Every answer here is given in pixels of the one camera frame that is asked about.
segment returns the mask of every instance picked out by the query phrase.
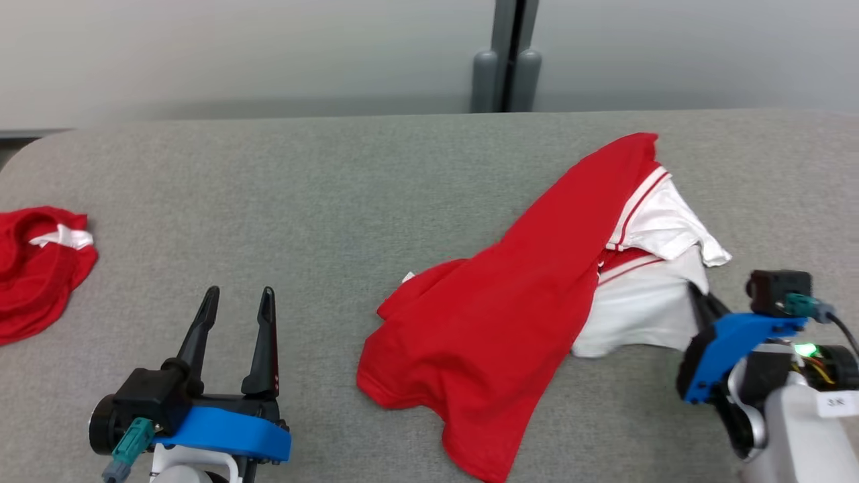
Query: green led light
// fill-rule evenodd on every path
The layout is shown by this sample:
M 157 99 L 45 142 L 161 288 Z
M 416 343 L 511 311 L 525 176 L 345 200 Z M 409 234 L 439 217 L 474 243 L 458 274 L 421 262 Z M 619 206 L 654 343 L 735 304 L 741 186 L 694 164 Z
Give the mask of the green led light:
M 810 358 L 817 351 L 817 346 L 814 344 L 797 344 L 794 345 L 794 350 L 797 354 L 805 358 Z

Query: red stripe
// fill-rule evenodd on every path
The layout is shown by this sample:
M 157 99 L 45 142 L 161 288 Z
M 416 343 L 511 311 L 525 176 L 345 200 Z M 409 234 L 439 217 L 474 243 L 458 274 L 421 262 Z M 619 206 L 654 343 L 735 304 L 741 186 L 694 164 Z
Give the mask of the red stripe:
M 618 243 L 617 243 L 618 247 L 624 243 L 624 238 L 626 238 L 626 225 L 630 224 L 630 220 L 632 219 L 632 216 L 636 214 L 638 207 L 641 205 L 641 203 L 644 201 L 644 199 L 647 198 L 647 195 L 649 195 L 650 192 L 653 191 L 653 188 L 655 188 L 657 185 L 659 185 L 659 182 L 662 181 L 666 176 L 668 176 L 667 171 L 665 173 L 663 173 L 662 176 L 659 177 L 659 179 L 654 181 L 654 183 L 652 185 L 650 185 L 650 188 L 648 188 L 648 190 L 646 192 L 644 192 L 644 195 L 642 195 L 642 197 L 638 199 L 638 203 L 636 203 L 636 205 L 632 207 L 632 211 L 630 211 L 630 215 L 628 217 L 626 217 L 626 221 L 624 221 L 624 227 L 620 230 L 620 241 L 618 241 Z
M 611 282 L 612 280 L 614 280 L 615 278 L 620 277 L 621 275 L 625 275 L 629 272 L 632 272 L 633 270 L 635 270 L 637 268 L 641 268 L 643 266 L 648 266 L 648 265 L 653 265 L 654 263 L 661 263 L 663 261 L 665 261 L 665 260 L 663 260 L 663 259 L 651 260 L 647 263 L 642 263 L 641 265 L 632 266 L 632 267 L 627 268 L 626 270 L 622 271 L 621 273 L 618 273 L 617 275 L 612 275 L 611 277 L 609 277 L 605 280 L 600 280 L 600 282 L 597 285 L 607 284 L 607 283 Z

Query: red cloth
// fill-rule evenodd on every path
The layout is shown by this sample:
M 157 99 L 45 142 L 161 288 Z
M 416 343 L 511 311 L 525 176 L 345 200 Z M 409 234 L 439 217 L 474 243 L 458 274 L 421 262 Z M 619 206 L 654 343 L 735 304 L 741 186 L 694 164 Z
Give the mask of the red cloth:
M 95 265 L 92 245 L 76 250 L 29 243 L 56 232 L 59 224 L 84 230 L 87 216 L 51 206 L 0 213 L 0 345 L 48 328 Z
M 608 272 L 613 268 L 617 268 L 648 255 L 650 254 L 641 248 L 629 248 L 623 252 L 606 251 L 602 259 L 602 266 L 600 266 L 600 273 Z M 604 284 L 605 282 L 605 280 L 600 280 L 601 284 Z
M 633 134 L 585 157 L 501 241 L 403 283 L 379 307 L 358 387 L 386 408 L 431 408 L 460 468 L 505 481 L 588 318 L 599 265 L 622 261 L 606 249 L 612 232 L 664 171 L 655 140 Z

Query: gray table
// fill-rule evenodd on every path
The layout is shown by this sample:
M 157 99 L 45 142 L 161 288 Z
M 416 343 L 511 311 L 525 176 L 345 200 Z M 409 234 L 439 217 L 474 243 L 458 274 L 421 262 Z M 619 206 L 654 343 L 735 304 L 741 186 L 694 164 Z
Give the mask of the gray table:
M 247 373 L 263 286 L 277 293 L 293 460 L 258 482 L 469 481 L 425 408 L 355 387 L 375 309 L 403 275 L 469 256 L 570 164 L 634 131 L 734 260 L 710 271 L 734 309 L 753 268 L 808 270 L 859 331 L 859 118 L 782 111 L 535 113 L 167 122 L 58 134 L 0 172 L 0 211 L 91 216 L 101 259 L 63 318 L 0 347 L 4 482 L 97 481 L 88 416 L 135 367 L 178 350 L 222 287 L 203 377 Z M 805 339 L 842 343 L 834 327 Z M 725 483 L 738 462 L 708 407 L 680 402 L 680 355 L 569 358 L 534 413 L 511 482 Z M 859 426 L 848 423 L 855 447 Z M 145 456 L 131 481 L 146 481 Z

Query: teal cable connector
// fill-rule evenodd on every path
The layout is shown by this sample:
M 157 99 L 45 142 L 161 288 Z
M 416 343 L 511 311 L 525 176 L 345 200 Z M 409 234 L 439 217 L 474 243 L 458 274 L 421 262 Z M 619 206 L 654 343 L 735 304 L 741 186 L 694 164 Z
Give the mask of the teal cable connector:
M 817 319 L 817 304 L 818 301 L 814 297 L 789 293 L 784 298 L 784 311 L 796 317 Z
M 827 314 L 835 314 L 835 308 L 814 297 L 789 293 L 784 298 L 784 312 L 796 317 L 809 317 L 821 324 L 829 323 Z
M 101 472 L 105 483 L 124 483 L 131 472 L 131 465 L 143 453 L 155 437 L 155 427 L 146 418 L 134 419 L 128 431 L 113 449 L 113 461 Z

